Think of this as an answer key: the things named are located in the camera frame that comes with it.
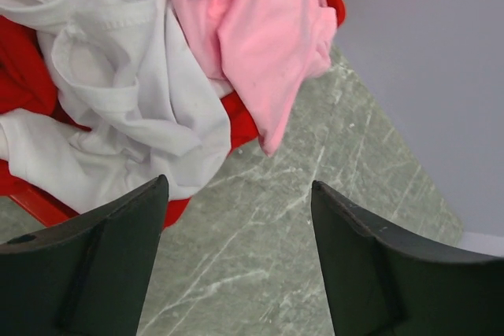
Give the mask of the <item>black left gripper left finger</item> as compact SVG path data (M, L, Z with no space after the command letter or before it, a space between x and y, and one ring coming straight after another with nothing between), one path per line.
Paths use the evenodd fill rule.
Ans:
M3 335L134 335L158 251L161 175L64 223L1 245Z

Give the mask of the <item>pink t-shirt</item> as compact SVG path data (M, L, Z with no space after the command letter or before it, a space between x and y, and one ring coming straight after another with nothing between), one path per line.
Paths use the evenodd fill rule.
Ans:
M228 82L263 151L284 136L305 79L326 72L337 29L327 0L172 0L189 47L211 79Z

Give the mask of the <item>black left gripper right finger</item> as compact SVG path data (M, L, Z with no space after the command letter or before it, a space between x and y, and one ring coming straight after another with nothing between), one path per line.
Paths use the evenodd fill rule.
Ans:
M422 237L321 181L310 207L337 335L502 334L502 258Z

